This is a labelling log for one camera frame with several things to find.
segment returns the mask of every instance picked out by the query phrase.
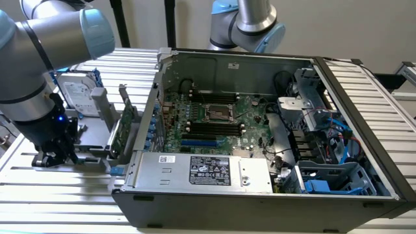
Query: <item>gray robot arm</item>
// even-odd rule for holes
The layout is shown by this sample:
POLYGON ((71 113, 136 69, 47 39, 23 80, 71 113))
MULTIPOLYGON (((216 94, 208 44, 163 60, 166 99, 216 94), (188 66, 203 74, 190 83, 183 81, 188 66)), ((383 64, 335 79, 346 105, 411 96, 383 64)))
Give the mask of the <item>gray robot arm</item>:
POLYGON ((286 34, 270 0, 216 0, 212 5, 211 50, 272 53, 286 34))
POLYGON ((22 4, 27 21, 14 22, 0 10, 0 110, 43 155, 35 166, 67 158, 76 163, 76 119, 66 116, 43 74, 111 53, 111 26, 96 9, 76 11, 56 0, 22 4))

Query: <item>metal bracket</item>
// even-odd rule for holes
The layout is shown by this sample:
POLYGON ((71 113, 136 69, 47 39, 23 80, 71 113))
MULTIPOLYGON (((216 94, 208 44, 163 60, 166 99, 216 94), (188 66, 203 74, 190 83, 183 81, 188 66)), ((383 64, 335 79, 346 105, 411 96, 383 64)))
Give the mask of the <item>metal bracket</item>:
POLYGON ((162 47, 158 52, 158 61, 170 58, 172 56, 172 48, 170 47, 162 47))
POLYGON ((282 108, 287 110, 302 111, 304 109, 311 109, 312 105, 308 101, 299 99, 296 97, 280 97, 279 98, 282 108))

